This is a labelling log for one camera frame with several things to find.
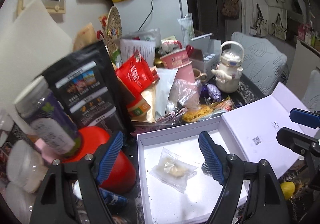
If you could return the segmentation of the clear bag with cream item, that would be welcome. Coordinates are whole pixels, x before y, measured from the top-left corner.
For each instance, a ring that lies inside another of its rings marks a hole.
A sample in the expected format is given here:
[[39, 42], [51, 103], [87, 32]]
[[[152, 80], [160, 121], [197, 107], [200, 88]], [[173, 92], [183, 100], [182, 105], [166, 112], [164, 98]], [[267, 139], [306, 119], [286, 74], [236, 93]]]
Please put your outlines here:
[[163, 148], [157, 165], [150, 174], [162, 183], [184, 193], [188, 180], [197, 174], [197, 167], [180, 160], [180, 157], [168, 149]]

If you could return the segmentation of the lavender open gift box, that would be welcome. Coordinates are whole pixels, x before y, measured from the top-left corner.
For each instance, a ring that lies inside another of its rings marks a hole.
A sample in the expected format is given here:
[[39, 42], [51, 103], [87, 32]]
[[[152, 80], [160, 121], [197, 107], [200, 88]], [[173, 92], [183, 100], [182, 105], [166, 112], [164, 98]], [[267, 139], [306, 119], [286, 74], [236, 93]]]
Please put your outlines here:
[[[310, 137], [316, 130], [291, 121], [292, 109], [305, 105], [283, 84], [271, 95], [223, 113], [221, 116], [137, 136], [140, 190], [146, 223], [202, 223], [210, 216], [222, 186], [203, 173], [204, 157], [198, 136], [206, 131], [213, 141], [242, 160], [270, 162], [277, 177], [283, 176], [298, 155], [278, 144], [276, 136], [287, 127]], [[151, 174], [163, 149], [196, 167], [196, 175], [179, 192]]]

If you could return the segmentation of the blue tablet tube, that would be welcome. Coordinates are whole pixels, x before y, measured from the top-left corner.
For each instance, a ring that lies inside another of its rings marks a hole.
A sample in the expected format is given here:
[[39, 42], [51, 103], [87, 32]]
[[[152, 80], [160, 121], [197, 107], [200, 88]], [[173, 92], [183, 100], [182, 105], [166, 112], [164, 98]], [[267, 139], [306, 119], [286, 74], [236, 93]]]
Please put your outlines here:
[[103, 188], [99, 188], [99, 192], [104, 202], [109, 206], [125, 207], [128, 204], [127, 198], [121, 195], [115, 194]]

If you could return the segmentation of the purple label jar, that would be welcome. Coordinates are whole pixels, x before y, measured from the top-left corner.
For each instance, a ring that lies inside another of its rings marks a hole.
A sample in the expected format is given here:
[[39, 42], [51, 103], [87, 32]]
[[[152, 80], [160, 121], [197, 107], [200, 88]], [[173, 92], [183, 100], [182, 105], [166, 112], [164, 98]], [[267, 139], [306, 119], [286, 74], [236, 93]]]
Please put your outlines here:
[[19, 116], [53, 151], [76, 154], [81, 145], [78, 127], [64, 112], [44, 76], [38, 76], [14, 100]]

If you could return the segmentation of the black coffee pouch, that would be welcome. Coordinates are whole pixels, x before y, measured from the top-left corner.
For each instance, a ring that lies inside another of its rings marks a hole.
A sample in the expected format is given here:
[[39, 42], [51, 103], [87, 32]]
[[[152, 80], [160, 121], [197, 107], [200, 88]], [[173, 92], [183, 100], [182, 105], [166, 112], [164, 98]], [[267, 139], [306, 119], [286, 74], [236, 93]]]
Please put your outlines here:
[[103, 41], [60, 59], [41, 73], [79, 129], [97, 126], [109, 134], [135, 128]]

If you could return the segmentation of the grey quilted chair cushion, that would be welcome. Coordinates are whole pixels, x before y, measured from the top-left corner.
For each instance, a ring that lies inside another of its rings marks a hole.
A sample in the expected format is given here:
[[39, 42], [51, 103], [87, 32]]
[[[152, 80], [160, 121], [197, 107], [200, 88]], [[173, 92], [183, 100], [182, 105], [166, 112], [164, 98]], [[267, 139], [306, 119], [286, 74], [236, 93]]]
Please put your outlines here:
[[240, 43], [244, 48], [243, 74], [264, 95], [270, 95], [280, 81], [287, 56], [265, 38], [234, 32], [231, 40]]

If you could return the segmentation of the yellow lemon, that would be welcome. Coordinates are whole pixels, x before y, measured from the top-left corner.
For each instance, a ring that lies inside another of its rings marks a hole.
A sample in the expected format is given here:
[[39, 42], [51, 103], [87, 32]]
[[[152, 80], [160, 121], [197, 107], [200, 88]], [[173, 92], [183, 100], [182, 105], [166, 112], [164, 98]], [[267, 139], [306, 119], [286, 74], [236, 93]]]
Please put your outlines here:
[[280, 184], [285, 200], [289, 200], [295, 193], [296, 186], [293, 182], [283, 182]]

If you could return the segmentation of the red snack pouch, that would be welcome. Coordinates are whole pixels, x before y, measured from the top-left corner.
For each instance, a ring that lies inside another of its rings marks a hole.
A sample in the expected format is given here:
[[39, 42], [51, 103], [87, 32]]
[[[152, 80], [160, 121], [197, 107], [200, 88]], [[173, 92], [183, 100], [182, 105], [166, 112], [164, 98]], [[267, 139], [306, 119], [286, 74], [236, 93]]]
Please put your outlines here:
[[138, 50], [116, 69], [116, 75], [135, 97], [138, 97], [156, 80], [148, 63]]

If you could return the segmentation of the white astronaut kettle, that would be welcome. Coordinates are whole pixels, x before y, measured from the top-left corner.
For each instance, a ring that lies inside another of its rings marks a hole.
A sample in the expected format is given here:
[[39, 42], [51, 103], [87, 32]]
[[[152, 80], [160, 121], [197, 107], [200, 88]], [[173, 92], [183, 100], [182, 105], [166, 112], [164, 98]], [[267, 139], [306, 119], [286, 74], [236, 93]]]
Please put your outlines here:
[[212, 69], [216, 86], [225, 93], [233, 93], [239, 87], [244, 62], [244, 48], [236, 41], [225, 41], [220, 46], [219, 62]]

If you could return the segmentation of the pink paper cup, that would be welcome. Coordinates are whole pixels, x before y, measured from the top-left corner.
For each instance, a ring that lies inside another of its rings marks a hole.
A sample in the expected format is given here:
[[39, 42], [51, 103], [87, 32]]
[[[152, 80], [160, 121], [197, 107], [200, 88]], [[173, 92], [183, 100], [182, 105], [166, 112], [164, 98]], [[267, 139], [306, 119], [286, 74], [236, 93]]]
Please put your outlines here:
[[166, 69], [178, 69], [175, 79], [195, 82], [193, 67], [185, 48], [161, 56], [160, 60]]

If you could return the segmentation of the woven round trivet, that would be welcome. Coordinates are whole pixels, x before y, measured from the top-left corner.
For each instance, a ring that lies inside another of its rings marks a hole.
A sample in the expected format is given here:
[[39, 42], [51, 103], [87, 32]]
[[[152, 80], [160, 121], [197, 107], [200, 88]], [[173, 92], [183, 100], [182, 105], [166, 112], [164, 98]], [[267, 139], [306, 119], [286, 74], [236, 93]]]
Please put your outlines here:
[[115, 40], [121, 38], [122, 36], [121, 19], [116, 6], [112, 6], [107, 15], [105, 34], [106, 46], [111, 55], [114, 51], [118, 49]]

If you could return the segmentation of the white mini fridge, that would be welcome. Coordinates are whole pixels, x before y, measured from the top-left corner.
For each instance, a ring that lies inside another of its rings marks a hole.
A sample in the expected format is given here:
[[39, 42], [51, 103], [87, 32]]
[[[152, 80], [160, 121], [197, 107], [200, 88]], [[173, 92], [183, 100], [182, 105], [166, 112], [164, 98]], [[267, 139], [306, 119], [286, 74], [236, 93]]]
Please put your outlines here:
[[121, 19], [122, 35], [160, 29], [161, 37], [183, 41], [178, 19], [189, 13], [187, 0], [126, 0], [114, 4]]

